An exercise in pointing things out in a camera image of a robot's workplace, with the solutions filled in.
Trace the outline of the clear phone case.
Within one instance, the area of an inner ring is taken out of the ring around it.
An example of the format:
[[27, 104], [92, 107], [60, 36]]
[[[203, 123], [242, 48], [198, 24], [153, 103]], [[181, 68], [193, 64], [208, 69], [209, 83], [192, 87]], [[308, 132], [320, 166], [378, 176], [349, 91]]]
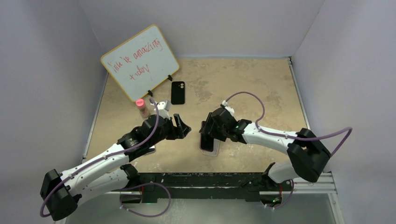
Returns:
[[202, 154], [207, 156], [217, 156], [219, 151], [220, 141], [217, 139], [203, 140], [200, 142], [200, 149]]

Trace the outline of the black smartphone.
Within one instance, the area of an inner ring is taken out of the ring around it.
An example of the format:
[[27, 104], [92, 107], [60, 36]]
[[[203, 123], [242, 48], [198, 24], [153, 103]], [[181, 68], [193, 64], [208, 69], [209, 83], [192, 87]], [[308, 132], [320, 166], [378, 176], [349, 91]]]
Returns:
[[150, 148], [147, 149], [147, 153], [148, 153], [148, 154], [154, 153], [155, 151], [156, 151], [156, 148], [155, 148], [155, 147], [150, 147]]

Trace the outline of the black phone case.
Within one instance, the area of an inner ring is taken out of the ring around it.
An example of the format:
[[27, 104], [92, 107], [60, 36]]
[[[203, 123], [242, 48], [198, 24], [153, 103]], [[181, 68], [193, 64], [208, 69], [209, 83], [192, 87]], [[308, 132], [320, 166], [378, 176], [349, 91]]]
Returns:
[[185, 82], [173, 81], [171, 83], [171, 103], [183, 105], [185, 103]]

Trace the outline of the pink edged smartphone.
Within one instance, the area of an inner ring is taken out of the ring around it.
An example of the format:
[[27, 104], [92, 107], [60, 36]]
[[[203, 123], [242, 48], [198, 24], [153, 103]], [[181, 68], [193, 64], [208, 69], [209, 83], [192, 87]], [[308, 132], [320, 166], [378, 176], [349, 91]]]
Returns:
[[200, 133], [200, 143], [199, 143], [200, 149], [209, 153], [217, 152], [219, 149], [219, 144], [212, 137], [211, 129], [209, 126], [208, 127], [206, 126], [205, 121], [201, 122], [201, 129], [199, 133]]

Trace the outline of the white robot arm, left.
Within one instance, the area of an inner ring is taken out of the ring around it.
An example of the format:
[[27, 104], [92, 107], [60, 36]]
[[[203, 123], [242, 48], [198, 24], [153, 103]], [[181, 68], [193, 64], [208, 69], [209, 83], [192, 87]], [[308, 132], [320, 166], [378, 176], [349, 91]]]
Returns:
[[40, 190], [40, 216], [58, 221], [108, 191], [133, 191], [154, 184], [153, 179], [141, 179], [130, 162], [152, 152], [158, 142], [183, 139], [190, 131], [178, 114], [173, 118], [151, 115], [100, 155], [75, 168], [47, 172]]

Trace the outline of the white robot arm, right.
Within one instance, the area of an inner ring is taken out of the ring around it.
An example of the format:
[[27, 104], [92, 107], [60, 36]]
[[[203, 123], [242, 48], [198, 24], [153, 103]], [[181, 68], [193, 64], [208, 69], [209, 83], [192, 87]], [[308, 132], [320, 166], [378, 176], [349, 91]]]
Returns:
[[199, 132], [220, 141], [230, 139], [264, 146], [287, 155], [287, 161], [269, 165], [265, 170], [262, 183], [269, 190], [294, 178], [317, 182], [331, 157], [329, 150], [309, 129], [287, 132], [256, 126], [247, 119], [236, 120], [223, 106], [208, 114]]

